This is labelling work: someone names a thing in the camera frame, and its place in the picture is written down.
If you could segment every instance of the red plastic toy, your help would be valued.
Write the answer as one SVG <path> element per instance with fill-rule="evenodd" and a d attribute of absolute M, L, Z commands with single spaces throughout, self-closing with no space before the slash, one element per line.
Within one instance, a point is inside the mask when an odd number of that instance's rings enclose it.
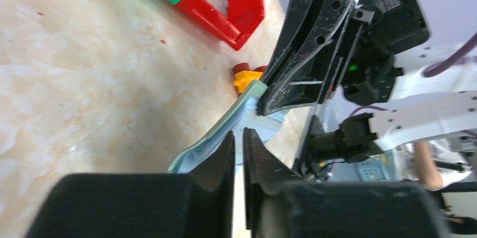
<path fill-rule="evenodd" d="M 265 72 L 265 69 L 267 69 L 267 66 L 266 65 L 262 65 L 262 66 L 259 66 L 257 68 L 255 68 L 255 72 Z"/>
<path fill-rule="evenodd" d="M 176 6 L 237 51 L 262 22 L 265 15 L 263 0 L 227 1 L 227 16 L 207 0 L 181 0 Z"/>
<path fill-rule="evenodd" d="M 242 71 L 250 71 L 250 65 L 248 62 L 242 62 L 240 64 L 236 64 L 233 68 L 232 68 L 232 72 L 234 74 L 237 74 L 237 73 L 240 73 Z"/>

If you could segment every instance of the marble floor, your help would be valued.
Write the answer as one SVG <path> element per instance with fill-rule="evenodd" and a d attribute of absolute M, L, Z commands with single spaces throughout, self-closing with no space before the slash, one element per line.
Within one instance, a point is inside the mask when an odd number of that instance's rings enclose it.
<path fill-rule="evenodd" d="M 0 5 L 1 237 L 22 236 L 68 173 L 165 172 L 237 98 L 231 68 L 268 63 L 284 20 L 265 0 L 235 52 L 165 0 Z M 288 165 L 306 114 L 291 111 L 268 143 Z"/>

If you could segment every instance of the green led light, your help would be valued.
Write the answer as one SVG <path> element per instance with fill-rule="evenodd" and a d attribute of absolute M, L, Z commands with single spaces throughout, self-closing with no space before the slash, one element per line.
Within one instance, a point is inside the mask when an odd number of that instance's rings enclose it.
<path fill-rule="evenodd" d="M 348 71 L 351 72 L 351 71 L 356 71 L 358 70 L 358 66 L 357 65 L 352 65 L 348 68 Z"/>

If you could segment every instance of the person's arm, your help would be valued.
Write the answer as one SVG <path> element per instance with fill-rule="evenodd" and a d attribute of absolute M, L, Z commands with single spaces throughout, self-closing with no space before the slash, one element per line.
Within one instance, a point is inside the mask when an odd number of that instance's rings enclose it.
<path fill-rule="evenodd" d="M 437 190 L 442 188 L 442 178 L 437 171 L 435 162 L 432 159 L 427 142 L 413 143 L 414 148 L 414 167 L 419 182 L 428 190 Z"/>

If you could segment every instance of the yellow toy piece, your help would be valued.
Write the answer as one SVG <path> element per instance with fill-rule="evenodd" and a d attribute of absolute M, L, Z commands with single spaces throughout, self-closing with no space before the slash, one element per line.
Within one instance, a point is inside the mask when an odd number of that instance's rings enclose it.
<path fill-rule="evenodd" d="M 237 88 L 237 92 L 242 94 L 247 88 L 247 86 L 252 82 L 252 80 L 260 79 L 262 74 L 262 72 L 248 70 L 238 72 L 237 74 L 235 74 L 235 80 L 233 81 L 233 85 Z"/>

